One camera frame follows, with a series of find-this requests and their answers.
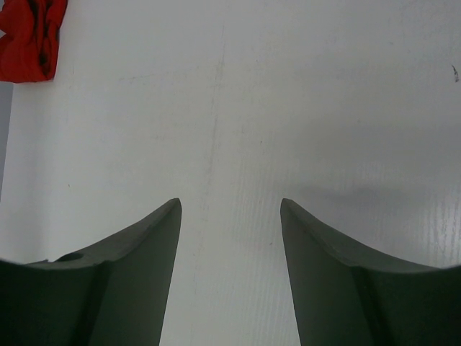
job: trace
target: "red cloth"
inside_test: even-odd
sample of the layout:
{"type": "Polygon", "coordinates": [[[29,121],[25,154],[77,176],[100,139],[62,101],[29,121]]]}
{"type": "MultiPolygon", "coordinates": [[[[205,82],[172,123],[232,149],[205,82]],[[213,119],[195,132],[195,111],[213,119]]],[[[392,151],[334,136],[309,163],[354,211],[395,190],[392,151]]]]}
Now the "red cloth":
{"type": "Polygon", "coordinates": [[[5,0],[0,12],[0,81],[47,81],[55,76],[58,32],[67,0],[5,0]]]}

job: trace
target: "scratch mark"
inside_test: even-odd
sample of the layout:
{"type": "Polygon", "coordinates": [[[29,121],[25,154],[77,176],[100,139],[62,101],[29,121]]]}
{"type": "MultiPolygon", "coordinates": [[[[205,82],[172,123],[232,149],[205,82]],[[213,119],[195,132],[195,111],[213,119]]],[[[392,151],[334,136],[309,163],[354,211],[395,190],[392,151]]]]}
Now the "scratch mark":
{"type": "Polygon", "coordinates": [[[129,78],[119,78],[118,81],[129,81],[130,83],[133,83],[136,79],[142,79],[142,78],[149,78],[152,76],[155,76],[156,74],[144,74],[142,76],[134,76],[134,77],[129,77],[129,78]]]}
{"type": "Polygon", "coordinates": [[[460,81],[460,77],[458,76],[458,71],[456,71],[455,67],[452,65],[453,72],[455,73],[455,83],[460,81]]]}
{"type": "MultiPolygon", "coordinates": [[[[221,31],[221,42],[223,43],[223,46],[221,48],[221,57],[218,61],[218,64],[216,65],[216,70],[215,70],[215,78],[213,81],[213,88],[212,88],[212,96],[211,96],[211,102],[210,102],[210,112],[212,116],[214,117],[213,119],[213,126],[212,126],[212,135],[211,135],[211,149],[210,149],[210,157],[208,159],[207,163],[207,168],[205,171],[205,176],[206,176],[206,182],[205,182],[205,191],[203,194],[202,198],[202,205],[201,209],[202,212],[204,213],[204,216],[202,217],[203,221],[208,221],[208,211],[210,208],[210,204],[208,203],[208,197],[210,195],[210,188],[212,184],[212,179],[213,179],[213,170],[214,170],[214,160],[215,160],[215,153],[217,150],[217,138],[218,138],[218,122],[219,122],[219,102],[217,102],[218,99],[218,94],[219,91],[221,90],[222,87],[222,80],[223,80],[223,72],[224,72],[224,57],[225,57],[225,24],[223,24],[223,29],[221,31]]],[[[203,231],[200,230],[198,233],[198,249],[197,249],[197,256],[195,257],[195,269],[194,269],[194,276],[192,278],[192,282],[194,285],[194,296],[197,296],[197,273],[200,271],[200,254],[204,248],[204,236],[203,236],[203,231]]],[[[194,340],[194,322],[191,323],[190,325],[190,340],[191,340],[191,345],[194,340]]]]}

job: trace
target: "white surface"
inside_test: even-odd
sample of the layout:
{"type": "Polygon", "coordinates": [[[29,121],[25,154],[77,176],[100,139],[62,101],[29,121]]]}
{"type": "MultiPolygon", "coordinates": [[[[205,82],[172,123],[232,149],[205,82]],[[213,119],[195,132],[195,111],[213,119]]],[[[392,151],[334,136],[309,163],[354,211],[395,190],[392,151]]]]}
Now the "white surface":
{"type": "Polygon", "coordinates": [[[299,345],[282,197],[385,252],[460,261],[461,2],[70,1],[14,89],[0,255],[184,206],[162,345],[299,345]]]}

